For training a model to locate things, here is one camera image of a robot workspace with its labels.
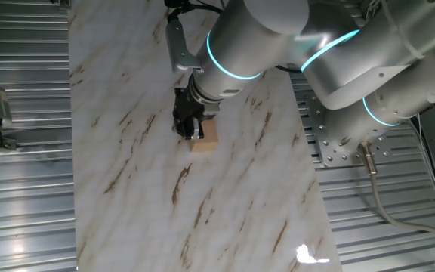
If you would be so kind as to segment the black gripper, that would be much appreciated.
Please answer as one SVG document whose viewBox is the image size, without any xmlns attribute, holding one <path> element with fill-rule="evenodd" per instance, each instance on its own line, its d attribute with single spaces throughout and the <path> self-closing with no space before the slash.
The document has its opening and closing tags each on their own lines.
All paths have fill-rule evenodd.
<svg viewBox="0 0 435 272">
<path fill-rule="evenodd" d="M 181 137 L 202 139 L 202 121 L 213 119 L 218 114 L 218 104 L 199 102 L 190 88 L 176 88 L 173 109 L 174 130 Z"/>
</svg>

